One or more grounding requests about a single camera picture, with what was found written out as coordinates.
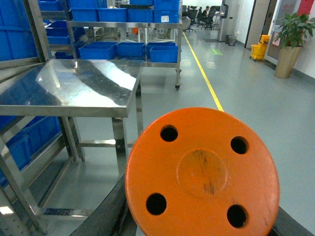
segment person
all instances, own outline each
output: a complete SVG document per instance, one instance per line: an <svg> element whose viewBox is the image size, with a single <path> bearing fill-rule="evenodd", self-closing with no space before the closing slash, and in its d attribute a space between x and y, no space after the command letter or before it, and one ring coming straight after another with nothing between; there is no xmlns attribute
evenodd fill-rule
<svg viewBox="0 0 315 236"><path fill-rule="evenodd" d="M209 6L206 6L206 9L202 12L202 16L208 16Z"/></svg>

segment green floor sign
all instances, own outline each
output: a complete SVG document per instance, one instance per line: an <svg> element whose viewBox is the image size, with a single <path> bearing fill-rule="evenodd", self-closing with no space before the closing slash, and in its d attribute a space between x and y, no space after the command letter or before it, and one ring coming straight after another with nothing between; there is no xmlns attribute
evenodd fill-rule
<svg viewBox="0 0 315 236"><path fill-rule="evenodd" d="M209 49L212 55L223 55L218 49Z"/></svg>

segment gray floor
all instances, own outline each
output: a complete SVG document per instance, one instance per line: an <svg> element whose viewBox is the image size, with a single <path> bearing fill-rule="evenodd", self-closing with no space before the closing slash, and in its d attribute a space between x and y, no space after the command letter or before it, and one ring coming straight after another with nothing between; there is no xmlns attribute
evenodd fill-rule
<svg viewBox="0 0 315 236"><path fill-rule="evenodd" d="M248 124L269 148L280 177L281 207L315 234L315 87L301 79L278 79L274 70L249 59L240 46L206 43L215 32L186 32L224 110ZM216 109L214 100L183 38L182 85L174 88L174 69L144 68L141 75L144 126L184 107ZM223 56L212 55L219 49ZM83 139L112 138L110 119L78 118ZM137 137L135 105L127 119L129 140ZM59 158L66 158L63 151ZM73 163L47 207L93 209L118 177L113 149L86 148L86 163ZM49 221L50 236L69 235L80 221ZM137 235L143 233L138 229Z"/></svg>

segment orange stool seat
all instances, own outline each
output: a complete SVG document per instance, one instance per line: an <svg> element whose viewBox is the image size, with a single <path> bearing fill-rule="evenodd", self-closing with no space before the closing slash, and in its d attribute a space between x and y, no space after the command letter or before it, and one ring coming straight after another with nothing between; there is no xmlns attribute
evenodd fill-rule
<svg viewBox="0 0 315 236"><path fill-rule="evenodd" d="M254 131L227 113L186 108L141 134L127 164L126 196L147 236L265 236L280 189Z"/></svg>

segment red sign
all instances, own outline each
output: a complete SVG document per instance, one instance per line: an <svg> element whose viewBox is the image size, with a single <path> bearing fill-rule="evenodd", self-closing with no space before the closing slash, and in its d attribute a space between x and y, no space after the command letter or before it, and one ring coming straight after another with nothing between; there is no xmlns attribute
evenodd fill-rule
<svg viewBox="0 0 315 236"><path fill-rule="evenodd" d="M314 0L301 0L297 14L299 16L302 14L309 14L313 6L313 3L314 3Z"/></svg>

